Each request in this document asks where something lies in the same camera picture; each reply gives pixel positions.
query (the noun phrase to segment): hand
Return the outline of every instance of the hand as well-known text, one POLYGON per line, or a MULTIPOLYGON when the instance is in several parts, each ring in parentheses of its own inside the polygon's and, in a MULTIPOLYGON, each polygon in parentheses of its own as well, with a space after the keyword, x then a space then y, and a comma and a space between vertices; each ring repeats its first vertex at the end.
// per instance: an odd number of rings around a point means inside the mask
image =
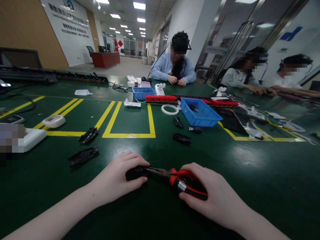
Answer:
POLYGON ((169 76, 168 82, 171 84, 175 84, 178 81, 178 79, 175 76, 169 76))
POLYGON ((320 92, 319 93, 310 93, 309 96, 314 97, 314 98, 320 98, 320 92))
POLYGON ((178 82, 178 85, 184 87, 187 84, 183 79, 180 79, 179 82, 178 82))
POLYGON ((86 187, 89 189, 94 204, 99 207, 113 202, 141 187, 148 179, 140 177, 132 181, 126 180, 126 172, 138 165, 150 166, 138 153, 122 152, 86 187))
POLYGON ((246 88, 254 92, 256 95, 261 96, 263 93, 266 93, 267 91, 263 88, 255 87, 252 85, 246 85, 246 88))
POLYGON ((274 97, 277 95, 277 92, 272 88, 268 88, 267 91, 269 92, 268 96, 270 97, 274 97))
POLYGON ((241 228, 243 219, 251 209, 220 174, 196 163, 184 165, 181 170, 193 172, 208 193, 207 201, 194 198, 186 193, 180 193, 179 197, 189 207, 226 228, 234 231, 241 228))

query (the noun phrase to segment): wooden wall panel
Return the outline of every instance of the wooden wall panel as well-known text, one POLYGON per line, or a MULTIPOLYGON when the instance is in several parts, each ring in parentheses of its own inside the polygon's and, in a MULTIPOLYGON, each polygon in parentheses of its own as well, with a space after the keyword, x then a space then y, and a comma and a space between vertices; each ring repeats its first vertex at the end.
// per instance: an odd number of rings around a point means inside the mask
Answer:
POLYGON ((40 0, 0 0, 0 47, 37 50, 43 68, 69 67, 40 0))
POLYGON ((89 25, 90 25, 90 30, 91 30, 91 34, 92 34, 94 47, 96 49, 96 52, 99 52, 98 46, 100 45, 100 42, 99 42, 96 22, 94 21, 94 15, 88 9, 86 9, 86 11, 87 11, 87 16, 88 16, 88 20, 89 20, 89 25))

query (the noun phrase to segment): white tape roll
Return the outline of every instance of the white tape roll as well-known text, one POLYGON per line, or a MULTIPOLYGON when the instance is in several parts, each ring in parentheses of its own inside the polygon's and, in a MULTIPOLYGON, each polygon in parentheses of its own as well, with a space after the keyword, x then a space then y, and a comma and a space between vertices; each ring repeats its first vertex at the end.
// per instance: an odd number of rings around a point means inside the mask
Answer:
POLYGON ((171 115, 171 116, 177 115, 177 114, 179 113, 179 109, 178 109, 177 107, 175 107, 175 106, 173 106, 173 105, 169 105, 169 104, 162 105, 161 110, 163 111, 163 113, 165 113, 165 114, 167 114, 167 115, 171 115), (172 112, 168 112, 168 111, 164 110, 165 107, 171 107, 171 108, 173 108, 173 109, 176 110, 176 111, 173 112, 173 113, 172 113, 172 112))

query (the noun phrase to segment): blue plastic basket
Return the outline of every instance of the blue plastic basket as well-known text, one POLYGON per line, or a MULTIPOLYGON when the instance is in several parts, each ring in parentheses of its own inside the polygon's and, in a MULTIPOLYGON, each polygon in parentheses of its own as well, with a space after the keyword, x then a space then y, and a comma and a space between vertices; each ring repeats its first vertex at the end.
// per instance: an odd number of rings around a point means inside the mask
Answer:
POLYGON ((192 127, 213 127, 223 120, 212 108, 201 99, 181 98, 181 111, 192 127), (192 111, 190 105, 195 106, 198 112, 192 111))
POLYGON ((153 90, 153 88, 138 88, 134 87, 132 88, 133 92, 133 98, 138 101, 145 101, 146 95, 155 95, 156 92, 153 90))

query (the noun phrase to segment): red desk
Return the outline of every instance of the red desk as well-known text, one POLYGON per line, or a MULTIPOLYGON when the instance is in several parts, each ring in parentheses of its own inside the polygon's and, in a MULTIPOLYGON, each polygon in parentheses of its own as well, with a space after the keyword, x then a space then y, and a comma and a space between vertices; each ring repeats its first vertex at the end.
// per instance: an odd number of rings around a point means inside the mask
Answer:
POLYGON ((91 53, 93 65, 100 68, 109 68, 115 64, 120 63, 120 54, 118 52, 113 53, 91 53))

